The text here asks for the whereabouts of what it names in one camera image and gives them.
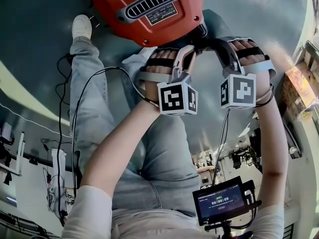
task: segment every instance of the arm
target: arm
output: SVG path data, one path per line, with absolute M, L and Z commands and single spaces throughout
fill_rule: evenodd
M 288 145 L 276 100 L 256 109 L 261 129 L 263 178 L 258 198 L 260 207 L 283 205 L 288 169 Z
M 152 58 L 174 59 L 175 57 L 176 52 L 169 50 L 152 55 Z M 171 74 L 172 68 L 148 66 L 147 70 L 153 73 Z M 157 83 L 146 82 L 145 87 L 146 97 L 158 101 Z M 159 115 L 160 111 L 157 107 L 142 100 L 94 151 L 86 165 L 81 186 L 95 186 L 112 197 L 115 186 L 128 165 L 136 146 Z
M 253 42 L 233 42 L 233 48 L 240 50 L 256 47 Z M 263 55 L 241 58 L 241 65 L 249 65 L 264 61 Z M 257 97 L 269 90 L 269 73 L 260 72 L 256 77 Z M 283 205 L 285 183 L 288 169 L 288 145 L 281 116 L 273 98 L 267 105 L 256 108 L 261 129 L 261 157 L 263 177 L 258 199 L 262 201 L 260 209 L 271 205 Z

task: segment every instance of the white cube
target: white cube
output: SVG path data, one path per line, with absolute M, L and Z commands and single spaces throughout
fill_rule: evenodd
M 222 108 L 246 109 L 256 106 L 256 75 L 230 74 L 220 85 Z
M 160 113 L 165 115 L 197 114 L 198 92 L 185 82 L 158 83 Z

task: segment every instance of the monitor screen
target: monitor screen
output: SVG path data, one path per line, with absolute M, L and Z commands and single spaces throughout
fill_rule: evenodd
M 245 205 L 238 184 L 199 196 L 197 199 L 202 218 L 229 212 Z

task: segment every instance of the orange object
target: orange object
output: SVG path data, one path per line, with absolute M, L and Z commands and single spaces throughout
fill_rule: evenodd
M 307 109 L 318 103 L 318 88 L 307 80 L 311 79 L 311 75 L 304 62 L 285 73 L 282 96 L 294 119 L 300 118 Z
M 92 1 L 118 36 L 144 47 L 174 41 L 203 20 L 203 0 Z

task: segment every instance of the cardboard box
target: cardboard box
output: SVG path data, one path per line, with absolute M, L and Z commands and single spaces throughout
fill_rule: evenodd
M 294 119 L 318 103 L 319 83 L 304 62 L 285 73 L 282 96 Z

